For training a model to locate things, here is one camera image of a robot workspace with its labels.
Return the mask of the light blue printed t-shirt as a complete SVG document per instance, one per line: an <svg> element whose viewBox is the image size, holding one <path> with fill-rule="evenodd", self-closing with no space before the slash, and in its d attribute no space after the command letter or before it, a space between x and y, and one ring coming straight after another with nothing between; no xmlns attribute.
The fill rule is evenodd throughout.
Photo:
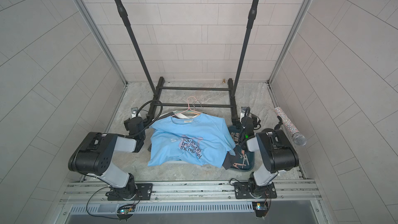
<svg viewBox="0 0 398 224"><path fill-rule="evenodd" d="M184 161L221 168L227 155L234 156L236 144L223 118L200 114L193 119L166 117L151 126L149 167L169 161Z"/></svg>

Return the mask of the pink wire hanger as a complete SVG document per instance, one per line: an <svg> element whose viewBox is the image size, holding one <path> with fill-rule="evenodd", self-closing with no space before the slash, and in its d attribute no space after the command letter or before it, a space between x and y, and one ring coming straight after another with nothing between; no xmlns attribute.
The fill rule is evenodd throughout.
<svg viewBox="0 0 398 224"><path fill-rule="evenodd" d="M194 119L201 114L202 114L201 112L191 109L190 106L187 104L186 110L176 111L174 112L174 115L172 115L172 117L177 119L189 120L189 119Z"/></svg>

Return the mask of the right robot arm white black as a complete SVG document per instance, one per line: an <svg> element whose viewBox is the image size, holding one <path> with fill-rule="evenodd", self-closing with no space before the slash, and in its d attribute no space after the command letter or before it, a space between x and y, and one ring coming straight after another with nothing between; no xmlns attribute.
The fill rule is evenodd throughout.
<svg viewBox="0 0 398 224"><path fill-rule="evenodd" d="M279 120L278 124L272 129L266 128L256 133L257 124L250 108L241 109L238 145L245 152L258 151L262 164L251 173L247 182L234 183L237 199L276 199L273 179L281 172L289 171L299 165L299 157L281 126L284 125L292 135L298 134L298 129L281 108L275 108L275 113Z"/></svg>

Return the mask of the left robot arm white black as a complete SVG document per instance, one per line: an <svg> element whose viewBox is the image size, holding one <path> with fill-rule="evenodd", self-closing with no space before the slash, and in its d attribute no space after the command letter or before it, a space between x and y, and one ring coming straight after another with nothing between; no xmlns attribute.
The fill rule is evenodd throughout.
<svg viewBox="0 0 398 224"><path fill-rule="evenodd" d="M159 112L156 117L147 118L149 122L145 124L140 111L150 103L157 103L163 110L159 100L146 102L137 110L135 117L125 121L129 135L90 132L69 159L70 171L97 178L109 186L110 191L106 193L108 201L146 201L151 197L153 184L137 184L131 173L112 162L115 152L138 153L142 149L146 130L162 114Z"/></svg>

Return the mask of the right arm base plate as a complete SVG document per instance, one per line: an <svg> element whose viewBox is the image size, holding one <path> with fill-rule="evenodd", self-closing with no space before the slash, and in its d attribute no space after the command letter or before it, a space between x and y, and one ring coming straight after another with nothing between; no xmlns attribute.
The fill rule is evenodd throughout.
<svg viewBox="0 0 398 224"><path fill-rule="evenodd" d="M258 186L250 182L234 182L236 199L276 199L277 193L274 184Z"/></svg>

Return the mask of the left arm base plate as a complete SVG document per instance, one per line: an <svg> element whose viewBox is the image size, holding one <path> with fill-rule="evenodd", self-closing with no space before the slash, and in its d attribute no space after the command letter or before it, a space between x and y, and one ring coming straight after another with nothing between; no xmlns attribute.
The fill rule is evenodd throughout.
<svg viewBox="0 0 398 224"><path fill-rule="evenodd" d="M105 196L108 201L147 201L150 200L152 188L151 183L128 183L123 188L112 188Z"/></svg>

